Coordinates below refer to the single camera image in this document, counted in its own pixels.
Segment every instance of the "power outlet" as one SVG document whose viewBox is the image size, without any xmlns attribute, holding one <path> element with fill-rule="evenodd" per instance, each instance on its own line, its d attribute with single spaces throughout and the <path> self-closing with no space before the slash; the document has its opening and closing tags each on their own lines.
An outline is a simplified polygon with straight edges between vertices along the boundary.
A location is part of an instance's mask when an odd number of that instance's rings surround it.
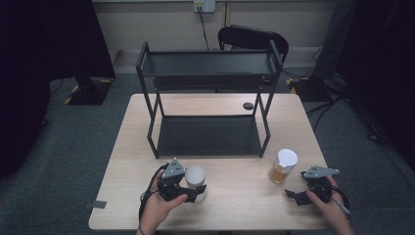
<svg viewBox="0 0 415 235">
<path fill-rule="evenodd" d="M 193 10 L 198 13 L 201 8 L 204 13 L 213 13 L 216 10 L 215 0 L 194 0 L 193 1 Z"/>
</svg>

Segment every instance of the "hand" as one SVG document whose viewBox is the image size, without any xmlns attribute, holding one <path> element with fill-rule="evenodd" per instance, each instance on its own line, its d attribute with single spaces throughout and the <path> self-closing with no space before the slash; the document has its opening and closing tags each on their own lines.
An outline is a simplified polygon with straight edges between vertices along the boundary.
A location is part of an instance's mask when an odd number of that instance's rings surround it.
<svg viewBox="0 0 415 235">
<path fill-rule="evenodd" d="M 338 187 L 337 182 L 332 176 L 327 176 L 327 179 L 330 181 L 331 185 Z M 321 210 L 323 216 L 327 219 L 336 234 L 353 234 L 353 230 L 348 223 L 345 212 L 336 204 L 336 201 L 342 204 L 344 203 L 342 196 L 338 192 L 332 191 L 332 200 L 328 204 L 322 202 L 317 195 L 311 191 L 307 191 L 306 194 L 311 202 Z"/>
<path fill-rule="evenodd" d="M 163 171 L 160 171 L 153 182 L 152 189 L 156 191 L 159 190 L 158 181 L 160 180 L 162 173 Z M 141 230 L 146 235 L 154 234 L 157 227 L 167 218 L 168 213 L 183 204 L 186 199 L 187 195 L 183 194 L 170 202 L 166 202 L 158 192 L 155 192 L 147 200 L 146 207 L 144 208 L 140 221 Z"/>
</svg>

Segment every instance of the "black chair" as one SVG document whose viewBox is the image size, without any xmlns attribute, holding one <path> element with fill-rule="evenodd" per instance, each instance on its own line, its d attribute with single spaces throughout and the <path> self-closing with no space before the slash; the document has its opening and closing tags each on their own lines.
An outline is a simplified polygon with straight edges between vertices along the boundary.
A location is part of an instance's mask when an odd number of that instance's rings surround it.
<svg viewBox="0 0 415 235">
<path fill-rule="evenodd" d="M 219 40 L 220 50 L 224 50 L 225 45 L 231 45 L 231 50 L 266 50 L 269 41 L 273 40 L 283 63 L 289 50 L 287 40 L 280 34 L 241 25 L 228 25 L 223 27 L 217 33 L 217 39 Z"/>
</svg>

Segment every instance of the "wooden table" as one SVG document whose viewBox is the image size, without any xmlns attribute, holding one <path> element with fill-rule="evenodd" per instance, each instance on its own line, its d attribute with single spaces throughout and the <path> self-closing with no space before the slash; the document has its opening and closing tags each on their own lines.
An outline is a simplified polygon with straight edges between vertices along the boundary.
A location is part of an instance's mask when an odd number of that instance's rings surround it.
<svg viewBox="0 0 415 235">
<path fill-rule="evenodd" d="M 243 104 L 254 94 L 162 94 L 163 107 L 171 115 L 246 114 Z M 256 119 L 258 126 L 261 117 Z M 119 130 L 89 226 L 97 230 L 135 230 L 138 227 L 140 195 L 154 172 L 171 158 L 155 159 L 147 140 L 150 116 L 142 94 L 133 95 Z M 263 158 L 180 158 L 184 167 L 201 165 L 206 171 L 207 196 L 196 204 L 173 210 L 159 230 L 310 230 L 329 225 L 314 205 L 298 207 L 284 189 L 307 189 L 300 172 L 312 165 L 326 166 L 300 99 L 294 94 L 276 94 L 268 114 L 271 138 Z M 157 126 L 154 136 L 158 140 Z M 259 137 L 264 136 L 258 128 Z M 279 150 L 288 148 L 299 162 L 283 184 L 269 179 Z M 187 187 L 184 180 L 182 187 Z"/>
</svg>

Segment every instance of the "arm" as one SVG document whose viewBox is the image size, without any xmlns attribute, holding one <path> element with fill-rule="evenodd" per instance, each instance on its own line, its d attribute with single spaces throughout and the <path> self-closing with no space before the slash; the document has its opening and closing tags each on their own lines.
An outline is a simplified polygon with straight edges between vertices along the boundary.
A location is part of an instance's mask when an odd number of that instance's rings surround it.
<svg viewBox="0 0 415 235">
<path fill-rule="evenodd" d="M 330 183 L 333 186 L 338 187 L 337 182 L 332 178 L 332 176 L 327 176 Z M 323 216 L 327 219 L 329 224 L 332 226 L 333 230 L 338 235 L 352 235 L 353 230 L 348 223 L 347 216 L 344 211 L 337 205 L 336 201 L 343 203 L 342 196 L 337 192 L 332 192 L 332 200 L 325 204 L 323 203 L 317 195 L 311 191 L 307 191 L 307 196 L 314 203 L 314 205 L 321 210 Z"/>
<path fill-rule="evenodd" d="M 156 180 L 153 182 L 153 189 L 158 189 L 158 181 L 162 173 L 163 171 L 159 172 Z M 170 202 L 166 202 L 158 192 L 153 193 L 144 208 L 140 227 L 137 229 L 136 235 L 154 234 L 159 225 L 167 218 L 168 213 L 184 203 L 186 199 L 187 195 L 183 194 Z"/>
</svg>

